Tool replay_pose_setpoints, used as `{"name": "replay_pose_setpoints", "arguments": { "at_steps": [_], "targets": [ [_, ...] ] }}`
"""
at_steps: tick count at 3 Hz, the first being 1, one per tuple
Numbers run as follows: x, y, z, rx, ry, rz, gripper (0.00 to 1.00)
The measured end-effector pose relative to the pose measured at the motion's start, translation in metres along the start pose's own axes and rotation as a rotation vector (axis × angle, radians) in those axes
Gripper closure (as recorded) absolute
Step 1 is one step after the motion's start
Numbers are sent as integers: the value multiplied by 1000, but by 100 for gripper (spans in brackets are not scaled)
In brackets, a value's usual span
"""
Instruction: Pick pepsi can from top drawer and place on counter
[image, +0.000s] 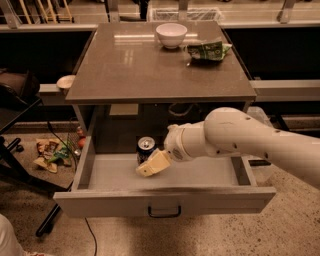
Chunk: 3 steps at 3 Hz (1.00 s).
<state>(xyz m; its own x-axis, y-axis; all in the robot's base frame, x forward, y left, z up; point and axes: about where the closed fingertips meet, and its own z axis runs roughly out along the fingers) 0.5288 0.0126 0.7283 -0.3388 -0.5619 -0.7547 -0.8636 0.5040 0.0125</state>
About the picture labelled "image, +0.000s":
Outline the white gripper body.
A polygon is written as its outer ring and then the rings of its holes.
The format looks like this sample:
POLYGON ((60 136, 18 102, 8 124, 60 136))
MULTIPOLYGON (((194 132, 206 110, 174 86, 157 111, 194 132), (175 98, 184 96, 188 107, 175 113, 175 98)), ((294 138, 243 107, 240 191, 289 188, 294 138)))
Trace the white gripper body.
POLYGON ((168 134, 164 140, 165 151, 177 162, 185 161, 187 157, 181 142, 182 132, 183 128, 181 126, 170 125, 168 127, 168 134))

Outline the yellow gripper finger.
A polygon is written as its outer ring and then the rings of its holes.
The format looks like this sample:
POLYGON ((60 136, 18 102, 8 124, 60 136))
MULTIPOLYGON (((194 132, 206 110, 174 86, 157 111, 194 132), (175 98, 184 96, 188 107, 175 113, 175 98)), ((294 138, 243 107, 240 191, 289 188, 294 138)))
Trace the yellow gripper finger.
POLYGON ((148 177, 163 171, 170 165, 171 158, 169 153, 165 150, 156 149, 146 161, 136 168, 136 172, 143 177, 148 177))

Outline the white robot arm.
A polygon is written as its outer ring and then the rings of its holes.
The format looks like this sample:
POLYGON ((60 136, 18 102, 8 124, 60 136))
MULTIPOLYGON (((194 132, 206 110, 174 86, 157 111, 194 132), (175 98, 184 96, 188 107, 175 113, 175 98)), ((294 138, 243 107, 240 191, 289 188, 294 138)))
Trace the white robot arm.
POLYGON ((164 148, 156 149, 136 172, 144 177, 173 161, 236 154, 264 159, 305 183, 320 188, 320 139, 279 130, 234 108, 211 111, 198 123, 170 125, 164 148))

